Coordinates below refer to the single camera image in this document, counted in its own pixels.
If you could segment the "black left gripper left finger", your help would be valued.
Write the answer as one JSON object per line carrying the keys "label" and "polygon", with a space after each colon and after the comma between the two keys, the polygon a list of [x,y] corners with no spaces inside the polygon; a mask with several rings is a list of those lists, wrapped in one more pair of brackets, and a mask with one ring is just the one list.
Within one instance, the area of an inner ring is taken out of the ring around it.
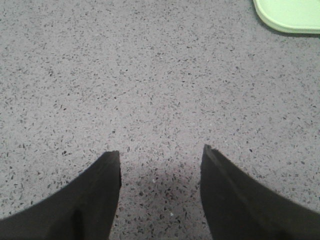
{"label": "black left gripper left finger", "polygon": [[121,189],[120,153],[104,152],[72,182],[0,221],[2,240],[107,240]]}

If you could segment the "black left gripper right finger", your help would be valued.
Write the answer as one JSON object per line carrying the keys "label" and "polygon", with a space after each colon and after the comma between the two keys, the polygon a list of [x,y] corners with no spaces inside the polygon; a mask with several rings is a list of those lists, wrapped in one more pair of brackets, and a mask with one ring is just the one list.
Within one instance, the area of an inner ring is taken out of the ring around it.
{"label": "black left gripper right finger", "polygon": [[320,215],[263,186],[217,149],[203,148],[200,198],[214,240],[318,240]]}

